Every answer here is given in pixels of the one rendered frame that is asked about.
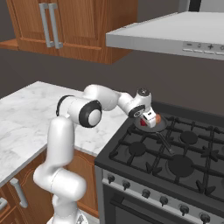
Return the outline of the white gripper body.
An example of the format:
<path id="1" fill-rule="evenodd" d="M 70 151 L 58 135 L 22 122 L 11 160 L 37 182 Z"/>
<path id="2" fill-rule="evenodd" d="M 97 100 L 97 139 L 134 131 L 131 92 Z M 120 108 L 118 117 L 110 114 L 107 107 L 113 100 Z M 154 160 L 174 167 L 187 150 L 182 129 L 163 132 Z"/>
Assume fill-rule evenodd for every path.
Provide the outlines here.
<path id="1" fill-rule="evenodd" d="M 143 112 L 143 119 L 150 128 L 154 128 L 157 124 L 157 114 L 153 109 Z"/>

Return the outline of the black frying pan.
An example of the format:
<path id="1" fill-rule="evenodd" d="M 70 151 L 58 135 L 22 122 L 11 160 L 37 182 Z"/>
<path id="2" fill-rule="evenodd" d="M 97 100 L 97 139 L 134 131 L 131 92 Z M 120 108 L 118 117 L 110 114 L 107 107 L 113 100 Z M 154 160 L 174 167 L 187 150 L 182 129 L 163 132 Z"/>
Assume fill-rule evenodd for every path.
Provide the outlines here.
<path id="1" fill-rule="evenodd" d="M 167 127 L 167 121 L 163 116 L 161 116 L 161 122 L 158 123 L 154 128 L 150 128 L 149 126 L 143 126 L 142 120 L 140 118 L 137 118 L 134 121 L 134 124 L 141 131 L 156 134 L 158 136 L 158 138 L 161 140 L 161 142 L 164 144 L 164 146 L 168 150 L 168 152 L 171 155 L 174 154 L 174 150 L 172 149 L 172 147 L 170 146 L 170 144 L 168 143 L 168 141 L 165 139 L 164 135 L 162 134 L 162 132 Z"/>

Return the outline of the black gas stove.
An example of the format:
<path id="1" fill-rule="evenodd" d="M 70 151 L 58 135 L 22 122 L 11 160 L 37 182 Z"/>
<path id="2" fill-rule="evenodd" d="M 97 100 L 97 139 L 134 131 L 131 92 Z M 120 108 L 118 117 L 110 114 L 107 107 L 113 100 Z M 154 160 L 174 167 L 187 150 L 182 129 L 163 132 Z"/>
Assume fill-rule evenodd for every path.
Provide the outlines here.
<path id="1" fill-rule="evenodd" d="M 171 155 L 158 136 L 139 130 L 127 119 L 94 161 L 98 211 L 103 186 L 146 202 L 155 208 L 198 223 L 202 213 L 210 221 L 224 220 L 224 116 L 154 102 L 167 121 L 162 132 L 174 150 Z M 115 177 L 109 184 L 108 174 Z M 130 188 L 123 190 L 123 181 Z M 143 189 L 150 197 L 142 196 Z M 168 198 L 162 206 L 161 196 Z M 189 207 L 182 215 L 180 205 Z"/>

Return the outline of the grey range hood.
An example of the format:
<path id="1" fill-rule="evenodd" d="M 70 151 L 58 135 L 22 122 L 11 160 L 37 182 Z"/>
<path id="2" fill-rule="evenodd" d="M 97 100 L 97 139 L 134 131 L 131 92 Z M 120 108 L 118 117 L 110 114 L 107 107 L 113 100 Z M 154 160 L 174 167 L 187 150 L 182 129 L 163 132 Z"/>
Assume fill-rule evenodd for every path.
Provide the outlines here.
<path id="1" fill-rule="evenodd" d="M 106 45 L 224 60 L 224 0 L 179 0 L 175 13 L 108 32 Z"/>

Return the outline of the wooden base cabinet door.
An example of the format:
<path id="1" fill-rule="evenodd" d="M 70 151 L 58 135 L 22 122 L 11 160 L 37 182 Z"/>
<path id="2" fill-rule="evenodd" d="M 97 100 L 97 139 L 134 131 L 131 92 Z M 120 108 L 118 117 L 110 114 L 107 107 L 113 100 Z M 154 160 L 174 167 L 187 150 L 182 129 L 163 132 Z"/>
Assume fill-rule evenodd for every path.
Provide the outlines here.
<path id="1" fill-rule="evenodd" d="M 13 196 L 7 185 L 3 185 L 0 188 L 0 199 L 4 199 L 7 201 L 7 204 L 2 209 L 0 209 L 0 224 L 2 224 L 4 219 L 16 207 L 15 200 L 13 199 Z"/>
<path id="2" fill-rule="evenodd" d="M 46 224 L 53 216 L 52 194 L 43 190 L 33 181 L 35 169 L 46 160 L 46 152 L 41 152 L 24 169 L 15 175 L 24 197 L 28 203 L 27 208 L 19 205 L 20 198 L 16 188 L 10 183 L 7 186 L 17 204 L 18 211 L 25 224 Z"/>
<path id="3" fill-rule="evenodd" d="M 85 152 L 75 150 L 73 161 L 67 166 L 67 169 L 79 174 L 87 182 L 86 193 L 78 201 L 78 207 L 95 218 L 98 218 L 98 200 L 95 183 L 95 157 L 88 155 Z"/>

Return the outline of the black oven door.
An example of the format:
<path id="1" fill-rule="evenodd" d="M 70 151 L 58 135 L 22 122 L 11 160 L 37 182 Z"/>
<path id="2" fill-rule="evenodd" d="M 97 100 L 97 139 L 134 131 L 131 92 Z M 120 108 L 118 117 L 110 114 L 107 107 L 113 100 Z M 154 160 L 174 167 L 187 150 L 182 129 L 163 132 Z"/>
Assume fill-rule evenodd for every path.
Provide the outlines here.
<path id="1" fill-rule="evenodd" d="M 155 208 L 140 199 L 135 199 L 127 193 L 120 192 L 110 186 L 103 186 L 103 208 L 99 209 L 99 217 L 101 224 L 151 224 L 146 220 L 142 220 L 135 215 L 125 212 L 117 206 L 110 204 L 111 200 L 122 202 L 125 206 L 135 209 L 139 213 L 145 214 L 156 221 L 163 224 L 203 224 L 200 220 L 198 223 L 184 220 L 177 215 Z M 224 224 L 223 221 L 211 220 L 207 224 Z"/>

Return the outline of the wooden wall cabinet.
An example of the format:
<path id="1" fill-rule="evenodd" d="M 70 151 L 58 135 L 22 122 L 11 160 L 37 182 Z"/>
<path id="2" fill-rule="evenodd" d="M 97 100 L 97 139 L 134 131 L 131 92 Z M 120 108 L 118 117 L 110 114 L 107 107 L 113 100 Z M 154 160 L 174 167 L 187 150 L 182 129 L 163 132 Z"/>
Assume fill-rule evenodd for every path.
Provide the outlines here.
<path id="1" fill-rule="evenodd" d="M 102 27 L 104 30 L 101 32 L 102 35 L 102 46 L 103 51 L 103 64 L 112 64 L 119 60 L 129 52 L 124 49 L 108 47 L 106 46 L 106 34 L 118 28 L 124 27 L 125 25 L 132 24 L 137 21 L 137 5 L 138 0 L 104 0 L 104 12 L 102 16 Z M 53 29 L 50 19 L 49 6 L 45 11 L 47 16 L 48 29 L 50 32 L 51 41 L 53 39 Z M 59 49 L 54 47 L 48 48 L 45 44 L 21 41 L 18 37 L 18 31 L 15 30 L 14 19 L 10 16 L 19 51 L 27 51 L 32 53 L 43 53 L 53 56 L 60 56 Z"/>

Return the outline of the wooden wall cabinet door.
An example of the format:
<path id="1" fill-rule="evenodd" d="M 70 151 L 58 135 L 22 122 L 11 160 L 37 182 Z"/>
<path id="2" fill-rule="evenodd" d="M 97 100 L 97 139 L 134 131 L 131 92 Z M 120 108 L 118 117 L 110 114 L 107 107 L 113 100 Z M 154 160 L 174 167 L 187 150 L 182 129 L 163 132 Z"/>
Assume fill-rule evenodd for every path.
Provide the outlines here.
<path id="1" fill-rule="evenodd" d="M 14 19 L 15 30 L 18 31 L 18 37 L 21 41 L 31 41 L 46 45 L 39 10 L 39 4 L 41 3 L 47 3 L 47 1 L 7 0 L 10 15 Z"/>
<path id="2" fill-rule="evenodd" d="M 55 17 L 59 55 L 65 58 L 103 62 L 102 16 L 104 0 L 51 0 Z"/>

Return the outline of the wooden wall shelf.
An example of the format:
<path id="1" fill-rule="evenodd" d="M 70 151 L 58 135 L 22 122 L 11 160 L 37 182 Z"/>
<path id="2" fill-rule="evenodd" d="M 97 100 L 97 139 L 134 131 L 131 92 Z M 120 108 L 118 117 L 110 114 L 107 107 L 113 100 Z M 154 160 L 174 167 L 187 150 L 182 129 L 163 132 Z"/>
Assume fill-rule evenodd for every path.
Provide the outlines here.
<path id="1" fill-rule="evenodd" d="M 0 48 L 17 51 L 18 50 L 18 42 L 15 38 L 10 39 L 10 40 L 6 40 L 6 41 L 3 41 L 3 42 L 0 42 Z"/>

